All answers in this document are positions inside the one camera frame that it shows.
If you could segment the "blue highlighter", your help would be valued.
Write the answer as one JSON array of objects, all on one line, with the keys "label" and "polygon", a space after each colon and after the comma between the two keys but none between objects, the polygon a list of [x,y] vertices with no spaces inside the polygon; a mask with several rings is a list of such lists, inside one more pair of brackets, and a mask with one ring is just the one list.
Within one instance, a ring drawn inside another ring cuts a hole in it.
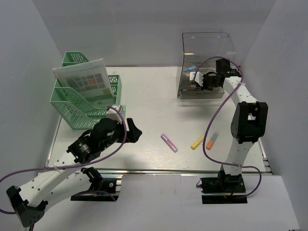
[{"label": "blue highlighter", "polygon": [[195,71],[196,69],[197,67],[194,65],[194,66],[184,68],[183,71],[192,72],[192,71]]}]

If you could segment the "document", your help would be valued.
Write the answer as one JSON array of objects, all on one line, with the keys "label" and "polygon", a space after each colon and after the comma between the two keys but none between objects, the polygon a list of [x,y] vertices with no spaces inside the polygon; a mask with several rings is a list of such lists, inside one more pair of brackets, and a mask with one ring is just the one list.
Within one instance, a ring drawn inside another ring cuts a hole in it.
[{"label": "document", "polygon": [[71,87],[88,102],[115,98],[104,59],[54,68],[52,71],[62,87]]}]

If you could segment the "purple highlighter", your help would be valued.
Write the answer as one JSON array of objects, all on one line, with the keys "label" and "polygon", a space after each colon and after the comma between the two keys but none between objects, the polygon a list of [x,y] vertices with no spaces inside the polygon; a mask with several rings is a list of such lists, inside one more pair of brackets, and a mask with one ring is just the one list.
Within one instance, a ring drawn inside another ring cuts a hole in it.
[{"label": "purple highlighter", "polygon": [[161,134],[161,139],[165,142],[165,144],[172,150],[172,152],[176,153],[178,151],[178,148],[175,146],[175,144],[167,137],[166,134]]}]

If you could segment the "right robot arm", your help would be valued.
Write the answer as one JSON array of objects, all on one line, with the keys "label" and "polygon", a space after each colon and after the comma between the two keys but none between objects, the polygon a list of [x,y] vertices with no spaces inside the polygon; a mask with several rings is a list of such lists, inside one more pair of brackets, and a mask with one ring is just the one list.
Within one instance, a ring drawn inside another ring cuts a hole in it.
[{"label": "right robot arm", "polygon": [[223,88],[228,100],[235,105],[231,121],[231,148],[226,161],[220,161],[217,185],[223,192],[230,191],[242,179],[242,169],[249,150],[264,136],[268,115],[266,102],[258,101],[244,84],[244,75],[239,66],[232,68],[229,59],[215,56],[216,68],[198,81],[201,90]]}]

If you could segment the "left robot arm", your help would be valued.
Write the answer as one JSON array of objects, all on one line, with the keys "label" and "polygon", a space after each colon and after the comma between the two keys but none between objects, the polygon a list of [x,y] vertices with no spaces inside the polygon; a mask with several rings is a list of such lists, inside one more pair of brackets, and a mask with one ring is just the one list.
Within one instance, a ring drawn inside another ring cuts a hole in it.
[{"label": "left robot arm", "polygon": [[84,167],[100,157],[101,152],[114,143],[136,143],[142,135],[132,118],[124,125],[110,118],[103,118],[93,129],[82,133],[68,146],[65,154],[56,160],[51,171],[40,173],[30,182],[11,186],[6,193],[22,226],[27,228],[37,223],[55,204],[82,192],[90,193],[108,187],[94,168]]}]

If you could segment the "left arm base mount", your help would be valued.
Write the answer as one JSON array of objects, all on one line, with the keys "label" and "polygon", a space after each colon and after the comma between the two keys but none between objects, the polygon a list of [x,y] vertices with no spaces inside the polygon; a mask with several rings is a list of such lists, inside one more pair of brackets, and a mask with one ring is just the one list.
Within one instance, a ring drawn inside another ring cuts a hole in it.
[{"label": "left arm base mount", "polygon": [[84,201],[84,202],[116,202],[122,185],[122,177],[115,175],[107,177],[103,175],[103,182],[97,192],[87,194],[75,194],[70,197],[71,201]]}]

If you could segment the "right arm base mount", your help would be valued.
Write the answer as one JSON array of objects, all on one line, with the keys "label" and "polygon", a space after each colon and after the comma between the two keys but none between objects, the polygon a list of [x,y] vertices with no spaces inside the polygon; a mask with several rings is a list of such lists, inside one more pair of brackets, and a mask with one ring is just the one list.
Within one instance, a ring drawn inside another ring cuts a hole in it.
[{"label": "right arm base mount", "polygon": [[200,178],[196,187],[201,189],[202,204],[204,205],[248,203],[243,179],[240,179],[239,182],[224,182],[220,185],[218,177]]}]

